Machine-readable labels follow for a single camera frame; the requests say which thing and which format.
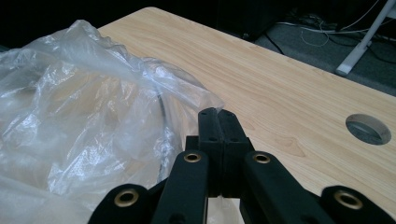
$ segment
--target cable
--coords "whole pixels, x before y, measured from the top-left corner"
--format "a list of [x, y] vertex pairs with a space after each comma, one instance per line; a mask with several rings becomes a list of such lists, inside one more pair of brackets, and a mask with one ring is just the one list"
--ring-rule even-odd
[[383, 36], [379, 34], [375, 34], [372, 38], [375, 41], [382, 42], [382, 43], [388, 43], [392, 45], [394, 48], [396, 48], [396, 39], [390, 38], [388, 36]]
[[358, 23], [359, 21], [361, 21], [361, 19], [363, 19], [363, 18], [373, 9], [373, 7], [375, 7], [375, 5], [376, 5], [378, 2], [379, 2], [379, 0], [376, 0], [376, 2], [370, 7], [370, 9], [369, 9], [368, 11], [366, 11], [366, 13], [364, 13], [364, 15], [362, 15], [357, 21], [353, 22], [352, 24], [350, 24], [350, 25], [348, 25], [348, 26], [346, 26], [346, 27], [341, 28], [340, 30], [345, 30], [345, 29], [347, 29], [347, 28], [349, 28], [349, 27], [355, 25], [355, 24]]
[[356, 43], [356, 44], [350, 44], [350, 45], [348, 45], [348, 44], [343, 44], [343, 43], [340, 43], [340, 42], [337, 42], [337, 41], [335, 41], [334, 39], [332, 39], [331, 37], [329, 37], [329, 40], [330, 41], [332, 41], [334, 44], [336, 44], [336, 45], [340, 45], [340, 46], [344, 46], [344, 47], [356, 47], [356, 45], [358, 44], [358, 43]]
[[386, 60], [386, 59], [383, 59], [383, 58], [379, 57], [379, 56], [373, 51], [373, 49], [372, 49], [371, 46], [367, 46], [367, 49], [370, 50], [370, 52], [373, 54], [373, 56], [374, 56], [375, 58], [377, 58], [379, 61], [384, 62], [384, 63], [393, 63], [393, 64], [396, 64], [396, 62], [389, 61], [389, 60]]
[[[387, 24], [390, 21], [393, 21], [394, 19], [388, 20], [388, 21], [384, 21], [380, 26]], [[294, 23], [289, 23], [289, 22], [277, 22], [276, 24], [282, 24], [282, 25], [289, 25], [289, 26], [297, 26], [300, 27], [301, 29], [305, 29], [311, 32], [316, 32], [316, 33], [325, 33], [325, 34], [329, 34], [329, 35], [342, 35], [342, 34], [354, 34], [354, 33], [361, 33], [361, 32], [366, 32], [368, 31], [370, 28], [368, 29], [364, 29], [364, 30], [357, 30], [357, 31], [344, 31], [344, 32], [340, 32], [340, 31], [335, 31], [335, 30], [317, 30], [317, 29], [311, 29], [311, 28], [307, 28], [307, 27], [303, 27], [300, 24], [294, 24]]]
[[319, 27], [321, 26], [321, 29], [331, 29], [331, 30], [335, 30], [337, 24], [336, 23], [326, 23], [323, 19], [321, 19], [320, 17], [316, 16], [316, 15], [306, 15], [306, 16], [302, 16], [299, 18], [294, 18], [292, 17], [292, 20], [287, 20], [289, 21], [288, 24], [300, 24], [304, 25], [305, 27]]
[[300, 38], [304, 41], [305, 44], [310, 45], [310, 46], [313, 46], [313, 47], [318, 47], [318, 48], [320, 48], [320, 47], [325, 46], [325, 45], [329, 42], [329, 39], [330, 39], [330, 37], [329, 37], [328, 34], [326, 34], [326, 33], [323, 33], [323, 34], [325, 34], [325, 35], [327, 36], [327, 39], [326, 39], [326, 41], [325, 41], [323, 44], [321, 44], [321, 45], [316, 45], [316, 44], [311, 44], [311, 43], [306, 42], [306, 41], [304, 40], [304, 37], [303, 37], [303, 31], [301, 31]]
[[264, 35], [271, 42], [271, 44], [273, 44], [277, 48], [277, 50], [279, 50], [279, 53], [285, 55], [285, 53], [283, 53], [282, 49], [270, 38], [270, 36], [267, 33], [265, 33]]

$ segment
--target black plastic part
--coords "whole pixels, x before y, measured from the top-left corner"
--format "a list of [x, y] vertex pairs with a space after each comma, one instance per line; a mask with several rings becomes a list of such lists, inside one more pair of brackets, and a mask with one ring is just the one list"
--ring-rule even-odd
[[167, 180], [168, 178], [148, 190], [149, 204], [152, 208], [152, 211], [155, 211], [157, 209], [158, 201], [160, 200], [161, 195], [163, 195], [163, 189], [165, 188]]
[[245, 224], [269, 224], [251, 189], [246, 189], [241, 195], [239, 211]]
[[141, 186], [125, 184], [114, 188], [107, 194], [93, 211], [88, 224], [149, 223], [151, 216], [149, 192]]
[[218, 117], [223, 135], [221, 195], [240, 198], [245, 183], [242, 164], [245, 155], [254, 149], [234, 113], [221, 110]]
[[333, 186], [324, 189], [319, 203], [336, 223], [396, 223], [367, 197], [347, 187]]
[[202, 151], [178, 154], [151, 223], [206, 223], [208, 167]]
[[198, 136], [186, 136], [186, 147], [185, 150], [199, 150], [199, 137]]
[[269, 223], [334, 223], [273, 155], [249, 152], [244, 171]]
[[209, 157], [209, 197], [220, 195], [222, 176], [222, 133], [219, 126], [218, 111], [211, 107], [198, 114], [199, 150]]

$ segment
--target wooden desk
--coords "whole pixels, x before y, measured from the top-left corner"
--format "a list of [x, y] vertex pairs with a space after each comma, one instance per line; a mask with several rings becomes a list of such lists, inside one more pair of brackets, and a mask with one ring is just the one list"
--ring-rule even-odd
[[[139, 57], [197, 77], [233, 111], [256, 150], [272, 153], [306, 189], [356, 189], [396, 218], [396, 98], [193, 21], [145, 8], [99, 29]], [[355, 138], [352, 114], [382, 120], [383, 145]]]

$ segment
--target white desk frame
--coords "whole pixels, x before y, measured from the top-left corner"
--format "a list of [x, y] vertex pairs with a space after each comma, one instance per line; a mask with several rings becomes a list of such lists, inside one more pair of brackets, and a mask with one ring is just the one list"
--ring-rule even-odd
[[344, 61], [337, 67], [335, 70], [335, 74], [346, 77], [361, 56], [366, 52], [367, 47], [371, 44], [371, 39], [375, 34], [378, 27], [381, 25], [382, 21], [386, 17], [390, 17], [396, 19], [396, 9], [395, 9], [396, 0], [388, 0], [388, 2], [384, 5], [382, 10], [379, 12], [376, 17], [373, 25], [368, 30], [367, 34], [364, 36], [363, 40], [349, 53], [349, 55], [344, 59]]

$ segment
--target clear plastic bag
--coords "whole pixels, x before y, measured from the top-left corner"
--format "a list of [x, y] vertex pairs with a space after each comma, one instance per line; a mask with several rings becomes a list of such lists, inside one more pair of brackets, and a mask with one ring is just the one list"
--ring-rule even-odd
[[0, 223], [87, 223], [116, 186], [166, 178], [197, 113], [222, 106], [86, 21], [0, 54]]

